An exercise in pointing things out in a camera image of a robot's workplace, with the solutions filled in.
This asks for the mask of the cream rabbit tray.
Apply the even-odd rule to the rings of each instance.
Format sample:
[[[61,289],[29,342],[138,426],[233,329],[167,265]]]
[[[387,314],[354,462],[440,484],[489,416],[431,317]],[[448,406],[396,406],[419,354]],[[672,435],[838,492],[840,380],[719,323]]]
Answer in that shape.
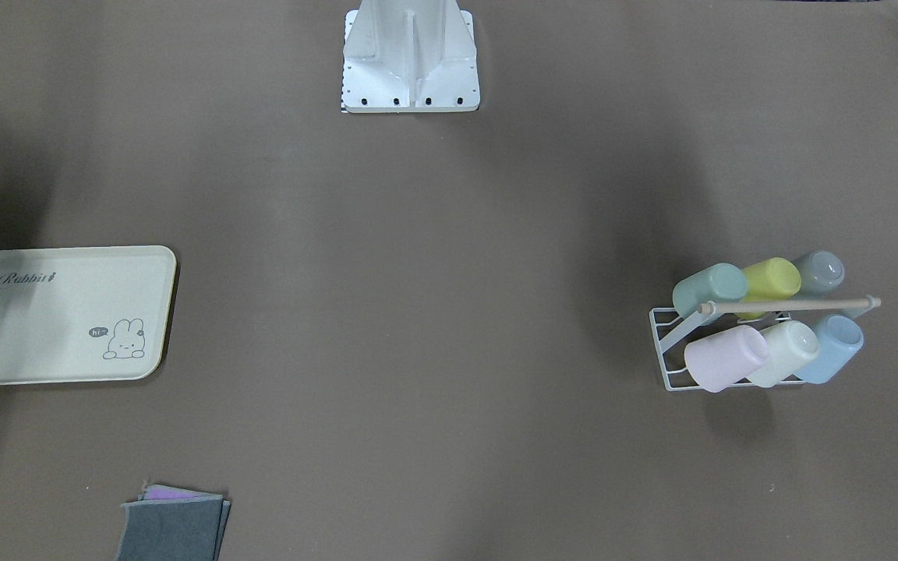
[[[0,386],[146,379],[177,269],[163,245],[0,251]]]

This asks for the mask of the green cup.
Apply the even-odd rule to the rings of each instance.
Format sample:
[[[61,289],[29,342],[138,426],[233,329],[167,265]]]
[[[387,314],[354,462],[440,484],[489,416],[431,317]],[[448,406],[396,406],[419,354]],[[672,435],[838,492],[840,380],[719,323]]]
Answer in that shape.
[[[676,313],[687,319],[706,302],[740,302],[748,294],[744,271],[730,263],[717,263],[678,281],[671,294]]]

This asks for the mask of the pink cup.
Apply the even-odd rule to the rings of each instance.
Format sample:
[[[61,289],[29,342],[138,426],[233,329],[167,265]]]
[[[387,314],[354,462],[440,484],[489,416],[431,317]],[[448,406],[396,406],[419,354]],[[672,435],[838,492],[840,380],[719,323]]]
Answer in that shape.
[[[688,342],[684,349],[689,376],[703,390],[720,392],[769,362],[765,337],[746,324]]]

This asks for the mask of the yellow cup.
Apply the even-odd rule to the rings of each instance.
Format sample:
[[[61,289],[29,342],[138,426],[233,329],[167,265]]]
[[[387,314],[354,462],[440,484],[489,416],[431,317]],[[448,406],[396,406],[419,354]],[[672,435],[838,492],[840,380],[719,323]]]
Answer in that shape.
[[[741,272],[748,284],[741,303],[786,301],[801,291],[801,273],[788,259],[762,260],[746,266]]]

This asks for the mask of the cream white cup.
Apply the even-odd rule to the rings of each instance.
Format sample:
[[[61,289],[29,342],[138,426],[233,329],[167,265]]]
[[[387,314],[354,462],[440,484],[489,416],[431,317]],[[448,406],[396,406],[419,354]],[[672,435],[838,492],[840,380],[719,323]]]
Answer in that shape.
[[[769,347],[769,359],[762,367],[746,376],[746,380],[756,386],[777,386],[819,356],[820,342],[817,335],[811,327],[798,320],[773,324],[759,333]]]

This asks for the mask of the grey cup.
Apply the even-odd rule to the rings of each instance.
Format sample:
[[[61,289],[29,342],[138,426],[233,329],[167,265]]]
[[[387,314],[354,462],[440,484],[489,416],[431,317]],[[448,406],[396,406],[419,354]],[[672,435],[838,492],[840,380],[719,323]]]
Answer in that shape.
[[[796,299],[826,298],[843,284],[846,277],[846,266],[833,252],[806,252],[792,259],[792,263],[801,276],[801,289],[794,296]]]

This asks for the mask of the blue cup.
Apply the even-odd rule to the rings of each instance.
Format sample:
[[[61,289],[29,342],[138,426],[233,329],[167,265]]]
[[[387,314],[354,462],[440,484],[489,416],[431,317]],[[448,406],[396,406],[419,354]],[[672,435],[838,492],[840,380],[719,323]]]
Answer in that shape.
[[[823,384],[834,376],[864,345],[864,334],[854,319],[845,315],[827,315],[812,327],[819,343],[819,354],[795,372],[805,383]]]

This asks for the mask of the grey folded cloth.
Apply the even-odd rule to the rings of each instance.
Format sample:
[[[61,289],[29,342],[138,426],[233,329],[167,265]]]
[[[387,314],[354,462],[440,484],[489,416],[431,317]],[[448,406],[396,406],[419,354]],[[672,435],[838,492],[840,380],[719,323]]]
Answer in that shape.
[[[217,560],[232,502],[224,495],[147,485],[122,504],[117,560]]]

